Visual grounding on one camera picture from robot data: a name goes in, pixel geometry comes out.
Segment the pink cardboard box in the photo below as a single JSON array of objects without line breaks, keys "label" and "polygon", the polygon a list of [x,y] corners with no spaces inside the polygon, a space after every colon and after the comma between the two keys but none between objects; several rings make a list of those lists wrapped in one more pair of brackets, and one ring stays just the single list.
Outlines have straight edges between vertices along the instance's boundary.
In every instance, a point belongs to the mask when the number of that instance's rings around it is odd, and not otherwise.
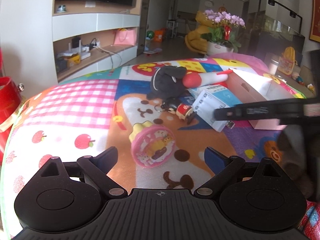
[{"label": "pink cardboard box", "polygon": [[242,103],[305,98],[285,82],[267,73],[258,75],[235,69],[228,74],[226,84]]}]

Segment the pink round toy fan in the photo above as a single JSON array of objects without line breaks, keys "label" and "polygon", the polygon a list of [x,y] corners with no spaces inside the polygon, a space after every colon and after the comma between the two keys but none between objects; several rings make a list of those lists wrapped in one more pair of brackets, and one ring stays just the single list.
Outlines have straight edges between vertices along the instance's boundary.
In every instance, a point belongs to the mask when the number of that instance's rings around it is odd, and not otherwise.
[{"label": "pink round toy fan", "polygon": [[157,167],[175,152],[176,141],[170,129],[150,121],[136,123],[129,135],[131,155],[141,167]]}]

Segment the white blue medicine box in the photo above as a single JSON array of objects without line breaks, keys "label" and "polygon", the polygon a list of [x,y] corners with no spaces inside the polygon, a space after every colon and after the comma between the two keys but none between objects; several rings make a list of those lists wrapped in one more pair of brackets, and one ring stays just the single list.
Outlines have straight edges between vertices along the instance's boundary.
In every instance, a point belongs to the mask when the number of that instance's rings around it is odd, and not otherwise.
[{"label": "white blue medicine box", "polygon": [[242,102],[226,87],[222,85],[207,85],[198,88],[189,88],[189,93],[194,97],[193,110],[211,128],[221,132],[227,121],[217,121],[214,111],[220,108],[233,107]]}]

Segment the red cap figurine keychain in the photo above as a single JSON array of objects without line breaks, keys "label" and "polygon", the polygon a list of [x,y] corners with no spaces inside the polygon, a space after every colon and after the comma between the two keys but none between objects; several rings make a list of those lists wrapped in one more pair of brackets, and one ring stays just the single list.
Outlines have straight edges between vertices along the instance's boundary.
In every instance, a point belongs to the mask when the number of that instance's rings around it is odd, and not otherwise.
[{"label": "red cap figurine keychain", "polygon": [[160,108],[166,112],[176,115],[180,120],[185,121],[188,125],[197,115],[197,111],[194,111],[192,106],[184,104],[178,98],[168,98],[167,100],[164,100],[160,105]]}]

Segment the white red toy bat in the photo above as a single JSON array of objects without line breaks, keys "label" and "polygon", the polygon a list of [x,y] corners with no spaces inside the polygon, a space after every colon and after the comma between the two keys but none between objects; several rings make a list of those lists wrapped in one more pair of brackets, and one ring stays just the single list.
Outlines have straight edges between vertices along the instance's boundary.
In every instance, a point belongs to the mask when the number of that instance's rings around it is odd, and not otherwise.
[{"label": "white red toy bat", "polygon": [[229,69],[221,72],[190,73],[183,77],[182,83],[186,88],[220,84],[225,82],[228,79],[228,75],[232,72],[233,71]]}]

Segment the black plush toy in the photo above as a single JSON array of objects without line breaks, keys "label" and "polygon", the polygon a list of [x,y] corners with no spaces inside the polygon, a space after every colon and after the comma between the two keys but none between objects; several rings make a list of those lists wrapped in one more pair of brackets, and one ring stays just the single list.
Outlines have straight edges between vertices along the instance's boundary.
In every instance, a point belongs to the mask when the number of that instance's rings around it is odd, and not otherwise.
[{"label": "black plush toy", "polygon": [[151,92],[146,98],[148,100],[178,98],[186,90],[182,82],[186,74],[185,67],[164,66],[157,69],[150,81]]}]

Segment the beige sofa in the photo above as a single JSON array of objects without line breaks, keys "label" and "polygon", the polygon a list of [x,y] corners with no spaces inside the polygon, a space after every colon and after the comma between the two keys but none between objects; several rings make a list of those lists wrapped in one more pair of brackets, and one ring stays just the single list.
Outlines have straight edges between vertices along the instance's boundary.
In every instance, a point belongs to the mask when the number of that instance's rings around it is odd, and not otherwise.
[{"label": "beige sofa", "polygon": [[299,67],[295,65],[292,74],[294,76],[298,75],[302,79],[302,83],[304,85],[301,85],[298,81],[294,80],[291,75],[285,75],[279,70],[276,71],[276,76],[281,77],[289,86],[301,92],[306,98],[315,98],[317,95],[316,91],[311,91],[310,89],[308,89],[308,85],[313,85],[314,89],[316,88],[316,83],[313,80],[312,71],[306,66]]}]

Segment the yellow kids backpack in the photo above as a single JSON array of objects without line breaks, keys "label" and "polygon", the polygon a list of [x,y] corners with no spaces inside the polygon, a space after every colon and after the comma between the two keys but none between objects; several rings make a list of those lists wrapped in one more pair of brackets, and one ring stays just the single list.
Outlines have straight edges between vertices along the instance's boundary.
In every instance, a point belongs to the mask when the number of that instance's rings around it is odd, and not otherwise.
[{"label": "yellow kids backpack", "polygon": [[279,58],[278,70],[290,76],[296,63],[295,49],[293,47],[287,47]]}]

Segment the white thermos cup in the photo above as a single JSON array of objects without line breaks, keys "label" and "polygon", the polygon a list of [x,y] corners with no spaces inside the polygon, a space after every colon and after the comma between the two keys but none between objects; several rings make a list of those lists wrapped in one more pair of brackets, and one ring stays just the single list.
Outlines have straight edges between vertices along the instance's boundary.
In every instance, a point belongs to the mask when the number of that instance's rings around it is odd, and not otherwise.
[{"label": "white thermos cup", "polygon": [[275,60],[273,58],[270,59],[270,62],[268,64],[268,70],[269,70],[269,73],[272,74],[272,75],[275,75],[276,72],[277,72],[277,69],[278,69],[278,60]]}]

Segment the purple orchid flower pot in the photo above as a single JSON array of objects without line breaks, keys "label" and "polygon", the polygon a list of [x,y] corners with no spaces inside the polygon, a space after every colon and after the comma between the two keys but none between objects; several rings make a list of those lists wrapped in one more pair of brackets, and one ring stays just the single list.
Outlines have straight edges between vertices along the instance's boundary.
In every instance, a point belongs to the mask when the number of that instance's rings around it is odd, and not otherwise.
[{"label": "purple orchid flower pot", "polygon": [[244,20],[226,11],[205,10],[202,15],[204,16],[204,22],[209,26],[208,31],[201,34],[200,37],[207,42],[231,48],[237,53],[241,44],[237,41],[233,28],[241,27],[245,29]]}]

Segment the colourful cartoon play mat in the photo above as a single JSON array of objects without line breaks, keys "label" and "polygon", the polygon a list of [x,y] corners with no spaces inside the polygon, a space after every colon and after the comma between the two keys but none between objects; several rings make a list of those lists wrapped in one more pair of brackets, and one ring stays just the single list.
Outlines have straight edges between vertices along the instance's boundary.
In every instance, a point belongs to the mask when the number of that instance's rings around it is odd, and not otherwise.
[{"label": "colourful cartoon play mat", "polygon": [[[307,118],[224,120],[227,125],[217,132],[196,115],[188,125],[160,108],[164,100],[146,98],[151,78],[164,66],[185,67],[187,74],[229,69],[270,74],[255,57],[223,53],[93,72],[30,98],[11,130],[1,170],[7,239],[319,239],[319,200],[306,199],[298,228],[265,234],[235,226],[213,201],[194,195],[215,175],[204,161],[207,147],[247,162],[271,158],[280,166],[280,133]],[[175,137],[175,152],[157,167],[141,167],[131,155],[132,127],[145,121],[167,127]],[[90,222],[70,231],[40,232],[21,226],[15,199],[49,158],[73,162],[86,155],[96,157],[110,147],[118,150],[118,161],[107,176],[127,191],[126,197],[109,200]]]}]

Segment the yellow plush bear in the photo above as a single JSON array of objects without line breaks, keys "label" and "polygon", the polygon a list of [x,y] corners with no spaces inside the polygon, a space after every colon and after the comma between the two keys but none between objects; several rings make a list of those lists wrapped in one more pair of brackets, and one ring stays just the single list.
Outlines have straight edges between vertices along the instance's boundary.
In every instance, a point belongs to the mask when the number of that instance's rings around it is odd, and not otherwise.
[{"label": "yellow plush bear", "polygon": [[213,24],[201,11],[197,12],[195,20],[199,26],[187,33],[184,41],[189,50],[205,55],[207,52],[207,40],[202,38],[201,35],[209,33],[209,28],[212,28]]}]

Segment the white wifi router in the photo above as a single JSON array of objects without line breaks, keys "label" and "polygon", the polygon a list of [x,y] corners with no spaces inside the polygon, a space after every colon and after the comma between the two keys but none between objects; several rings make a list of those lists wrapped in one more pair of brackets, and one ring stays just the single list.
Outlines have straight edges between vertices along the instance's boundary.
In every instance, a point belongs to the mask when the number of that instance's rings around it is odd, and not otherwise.
[{"label": "white wifi router", "polygon": [[93,44],[82,44],[82,40],[80,36],[76,36],[72,38],[71,43],[68,44],[68,49],[57,54],[57,57],[66,57],[71,58],[75,55],[80,56],[80,61],[87,59],[91,56],[91,49],[93,48]]}]

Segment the orange storage box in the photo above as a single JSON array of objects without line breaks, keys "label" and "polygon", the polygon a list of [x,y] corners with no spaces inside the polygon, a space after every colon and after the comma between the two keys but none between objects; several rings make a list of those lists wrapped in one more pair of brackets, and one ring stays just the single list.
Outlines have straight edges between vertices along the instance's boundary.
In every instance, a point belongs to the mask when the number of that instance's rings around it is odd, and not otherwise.
[{"label": "orange storage box", "polygon": [[154,41],[160,42],[160,43],[163,42],[163,40],[165,38],[165,32],[166,32],[165,28],[154,31],[154,34],[155,34]]}]

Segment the pink gift bag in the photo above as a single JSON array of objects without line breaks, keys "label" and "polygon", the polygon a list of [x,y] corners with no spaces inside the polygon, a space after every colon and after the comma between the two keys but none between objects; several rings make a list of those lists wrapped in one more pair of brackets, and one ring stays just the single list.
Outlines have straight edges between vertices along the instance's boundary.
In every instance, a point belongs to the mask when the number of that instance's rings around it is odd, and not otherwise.
[{"label": "pink gift bag", "polygon": [[114,39],[114,45],[134,46],[137,42],[137,33],[135,29],[118,29]]}]

